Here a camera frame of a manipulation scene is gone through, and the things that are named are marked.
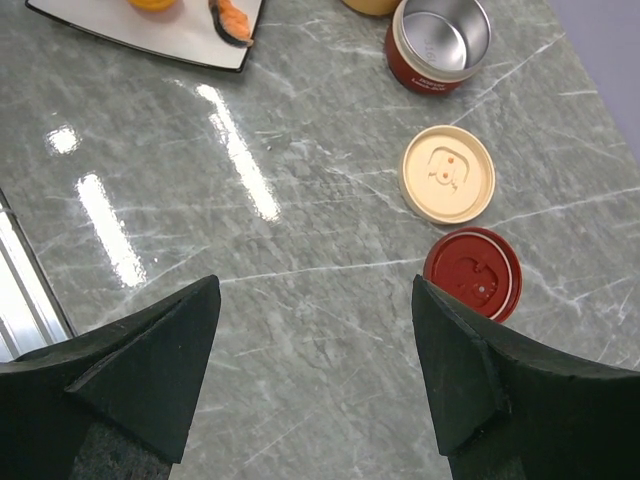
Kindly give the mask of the salmon slice food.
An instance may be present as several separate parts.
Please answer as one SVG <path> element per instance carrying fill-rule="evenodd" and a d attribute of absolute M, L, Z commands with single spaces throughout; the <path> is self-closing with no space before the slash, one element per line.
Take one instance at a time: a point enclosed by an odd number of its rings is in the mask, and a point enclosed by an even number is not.
<path fill-rule="evenodd" d="M 238 48 L 253 45 L 249 19 L 231 0 L 209 0 L 208 8 L 221 39 Z"/>

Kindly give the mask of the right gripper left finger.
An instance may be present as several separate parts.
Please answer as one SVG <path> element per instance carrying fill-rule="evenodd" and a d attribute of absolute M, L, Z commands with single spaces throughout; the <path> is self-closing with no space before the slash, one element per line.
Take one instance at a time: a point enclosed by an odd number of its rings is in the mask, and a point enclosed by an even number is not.
<path fill-rule="evenodd" d="M 5 479 L 166 479 L 183 458 L 221 308 L 206 276 L 1 367 Z"/>

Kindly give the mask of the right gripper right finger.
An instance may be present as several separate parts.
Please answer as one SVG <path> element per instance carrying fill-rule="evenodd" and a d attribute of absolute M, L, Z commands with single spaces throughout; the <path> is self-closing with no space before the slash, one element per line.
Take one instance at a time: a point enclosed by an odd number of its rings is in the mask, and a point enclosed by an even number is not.
<path fill-rule="evenodd" d="M 639 375 L 539 343 L 416 277 L 412 320 L 456 479 L 635 479 Z"/>

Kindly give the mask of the orange egg yolk food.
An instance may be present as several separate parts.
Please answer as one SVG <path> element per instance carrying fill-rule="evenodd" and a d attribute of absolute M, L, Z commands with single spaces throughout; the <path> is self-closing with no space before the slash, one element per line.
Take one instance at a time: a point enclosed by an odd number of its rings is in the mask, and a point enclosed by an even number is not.
<path fill-rule="evenodd" d="M 171 8 L 175 0 L 128 0 L 128 3 L 143 11 L 162 12 Z"/>

